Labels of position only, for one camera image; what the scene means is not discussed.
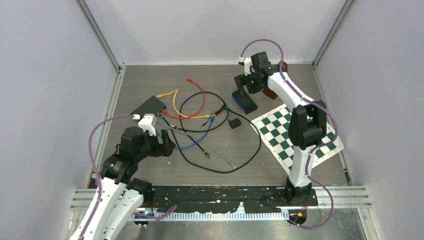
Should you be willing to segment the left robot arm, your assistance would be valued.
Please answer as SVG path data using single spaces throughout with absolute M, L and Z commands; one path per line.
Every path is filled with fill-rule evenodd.
M 148 157 L 169 157 L 175 149 L 167 130 L 128 127 L 115 152 L 103 162 L 94 197 L 72 240 L 114 240 L 139 207 L 153 202 L 152 184 L 133 178 L 139 162 Z

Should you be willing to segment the dark grey network switch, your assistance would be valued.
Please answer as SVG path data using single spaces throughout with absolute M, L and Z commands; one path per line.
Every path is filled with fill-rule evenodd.
M 138 106 L 131 112 L 131 115 L 139 115 L 141 118 L 145 114 L 157 114 L 165 110 L 167 106 L 159 100 L 156 96 L 151 96 L 144 103 Z

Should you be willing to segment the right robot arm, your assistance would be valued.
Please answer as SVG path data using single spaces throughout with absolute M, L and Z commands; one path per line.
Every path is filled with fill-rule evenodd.
M 288 137 L 294 146 L 293 165 L 286 180 L 284 197 L 291 205 L 299 205 L 312 192 L 312 156 L 327 134 L 326 104 L 314 101 L 298 88 L 283 70 L 283 63 L 272 64 L 266 52 L 239 57 L 244 72 L 234 81 L 237 90 L 232 97 L 245 114 L 257 110 L 251 94 L 273 91 L 290 112 Z

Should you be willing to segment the small black blue switch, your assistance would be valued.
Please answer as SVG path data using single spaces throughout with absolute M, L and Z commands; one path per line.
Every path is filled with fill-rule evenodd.
M 255 102 L 249 96 L 242 97 L 239 90 L 234 91 L 231 95 L 246 115 L 258 109 Z

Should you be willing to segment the black power adapter with cord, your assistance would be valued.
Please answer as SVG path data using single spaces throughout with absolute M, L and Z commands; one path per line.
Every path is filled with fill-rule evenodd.
M 219 115 L 221 112 L 227 110 L 227 106 L 225 104 L 223 104 L 219 110 L 214 111 L 211 113 L 211 115 L 208 117 L 208 120 L 202 124 L 202 126 L 204 127 L 209 121 L 212 121 L 212 117 L 215 117 L 217 115 Z M 228 119 L 228 124 L 231 127 L 231 129 L 235 129 L 237 127 L 239 127 L 241 125 L 241 121 L 239 118 L 234 118 L 234 119 Z

